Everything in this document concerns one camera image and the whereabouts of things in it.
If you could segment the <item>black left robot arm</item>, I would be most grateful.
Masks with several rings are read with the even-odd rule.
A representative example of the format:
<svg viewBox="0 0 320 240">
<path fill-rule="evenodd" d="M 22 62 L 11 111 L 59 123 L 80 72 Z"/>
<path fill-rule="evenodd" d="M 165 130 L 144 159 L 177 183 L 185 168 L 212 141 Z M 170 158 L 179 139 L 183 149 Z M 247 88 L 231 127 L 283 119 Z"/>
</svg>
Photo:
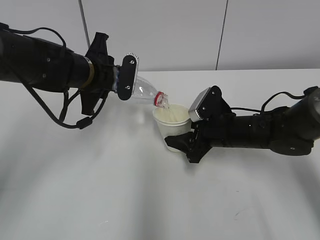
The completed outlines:
<svg viewBox="0 0 320 240">
<path fill-rule="evenodd" d="M 64 42 L 31 37 L 33 33 L 0 25 L 1 81 L 18 83 L 18 74 L 32 88 L 46 92 L 79 89 L 81 113 L 92 116 L 99 99 L 112 90 L 115 81 L 117 67 L 107 52 L 108 35 L 96 33 L 87 53 L 80 55 Z"/>
</svg>

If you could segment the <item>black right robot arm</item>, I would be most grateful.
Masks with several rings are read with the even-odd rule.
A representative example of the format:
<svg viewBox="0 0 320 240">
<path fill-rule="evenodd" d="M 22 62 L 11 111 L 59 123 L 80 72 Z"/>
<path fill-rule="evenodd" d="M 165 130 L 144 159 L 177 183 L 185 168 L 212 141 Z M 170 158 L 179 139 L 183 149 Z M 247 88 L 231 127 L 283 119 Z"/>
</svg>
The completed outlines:
<svg viewBox="0 0 320 240">
<path fill-rule="evenodd" d="M 306 156 L 320 138 L 320 88 L 309 87 L 291 107 L 266 110 L 266 103 L 253 115 L 237 116 L 236 108 L 223 99 L 214 85 L 202 91 L 188 114 L 191 129 L 165 137 L 165 143 L 198 164 L 212 148 L 267 149 L 285 156 Z"/>
</svg>

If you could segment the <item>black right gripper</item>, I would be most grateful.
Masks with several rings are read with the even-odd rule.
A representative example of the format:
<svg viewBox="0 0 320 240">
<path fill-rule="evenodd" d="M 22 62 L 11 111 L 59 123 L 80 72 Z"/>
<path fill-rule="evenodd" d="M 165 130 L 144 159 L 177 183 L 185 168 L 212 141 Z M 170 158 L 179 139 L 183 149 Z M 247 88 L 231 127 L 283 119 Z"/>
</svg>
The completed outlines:
<svg viewBox="0 0 320 240">
<path fill-rule="evenodd" d="M 193 132 L 167 136 L 164 141 L 169 147 L 185 153 L 191 164 L 198 164 L 212 148 L 230 146 L 228 129 L 235 116 L 233 112 L 211 116 L 193 123 Z"/>
</svg>

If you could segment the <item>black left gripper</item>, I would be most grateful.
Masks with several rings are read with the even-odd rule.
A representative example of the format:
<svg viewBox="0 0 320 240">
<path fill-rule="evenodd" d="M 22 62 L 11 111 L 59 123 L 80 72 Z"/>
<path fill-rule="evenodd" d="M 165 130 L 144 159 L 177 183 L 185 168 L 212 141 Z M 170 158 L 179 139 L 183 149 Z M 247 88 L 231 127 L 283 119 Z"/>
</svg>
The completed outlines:
<svg viewBox="0 0 320 240">
<path fill-rule="evenodd" d="M 81 113 L 86 116 L 94 114 L 98 101 L 112 91 L 115 82 L 114 58 L 107 50 L 106 33 L 96 32 L 87 53 L 84 56 L 86 72 L 84 88 L 80 89 Z"/>
</svg>

